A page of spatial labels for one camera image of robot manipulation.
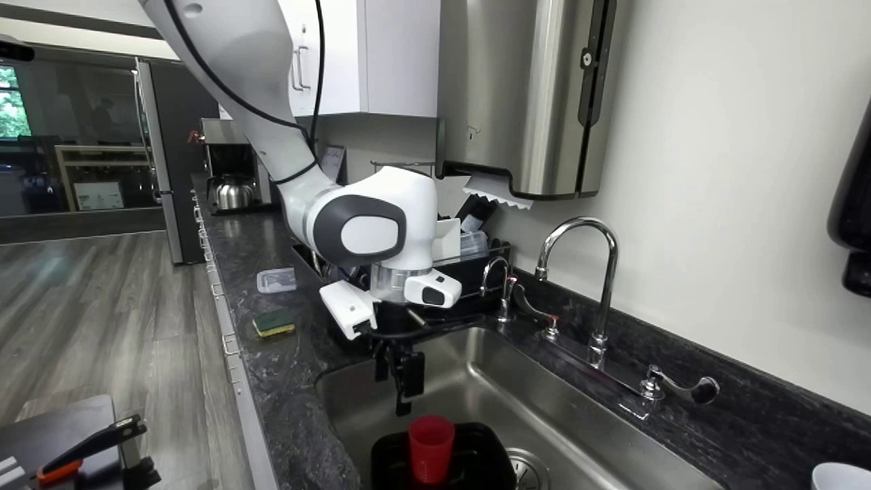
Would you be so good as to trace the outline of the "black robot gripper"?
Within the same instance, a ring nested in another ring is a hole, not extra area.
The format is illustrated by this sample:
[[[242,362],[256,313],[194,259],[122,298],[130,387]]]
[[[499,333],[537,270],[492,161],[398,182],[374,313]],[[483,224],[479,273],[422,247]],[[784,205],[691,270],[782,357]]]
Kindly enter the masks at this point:
[[[370,274],[370,285],[355,285],[352,281],[336,281],[318,288],[337,334],[345,344],[378,341],[375,345],[375,381],[390,379],[390,344],[404,344],[400,315],[412,308],[453,311],[460,302],[464,283],[447,273],[398,273],[378,268]],[[412,401],[426,392],[426,357],[404,357],[394,368],[394,413],[407,416]]]

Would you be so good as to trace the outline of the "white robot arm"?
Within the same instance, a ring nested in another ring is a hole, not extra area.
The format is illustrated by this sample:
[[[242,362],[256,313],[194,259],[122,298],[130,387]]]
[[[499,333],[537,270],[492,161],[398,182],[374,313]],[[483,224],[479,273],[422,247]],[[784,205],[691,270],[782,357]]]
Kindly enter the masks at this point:
[[[438,187],[430,176],[385,167],[341,186],[318,164],[288,102],[292,36],[279,0],[140,0],[202,88],[268,167],[292,234],[337,268],[368,268],[364,288],[318,288],[345,341],[375,341],[375,379],[394,381],[394,413],[426,392],[426,357],[390,313],[400,306],[450,311],[464,283],[434,264]]]

